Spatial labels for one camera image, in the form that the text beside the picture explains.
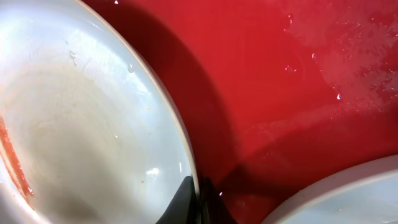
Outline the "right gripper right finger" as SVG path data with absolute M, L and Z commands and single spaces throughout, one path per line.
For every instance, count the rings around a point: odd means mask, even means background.
M 200 223 L 237 224 L 211 180 L 204 178 L 200 187 Z

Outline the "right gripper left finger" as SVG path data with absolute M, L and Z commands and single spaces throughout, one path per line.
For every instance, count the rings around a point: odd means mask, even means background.
M 196 224 L 196 195 L 193 177 L 186 176 L 164 214 L 155 224 Z

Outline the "white plate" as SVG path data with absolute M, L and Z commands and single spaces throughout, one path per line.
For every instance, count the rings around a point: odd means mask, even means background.
M 397 156 L 326 177 L 291 196 L 263 224 L 397 223 Z
M 1 2 L 1 222 L 156 223 L 186 176 L 153 71 L 82 1 Z

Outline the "red plastic serving tray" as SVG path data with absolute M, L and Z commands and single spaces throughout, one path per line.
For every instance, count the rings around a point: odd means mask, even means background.
M 146 60 L 238 223 L 397 153 L 396 1 L 90 1 Z

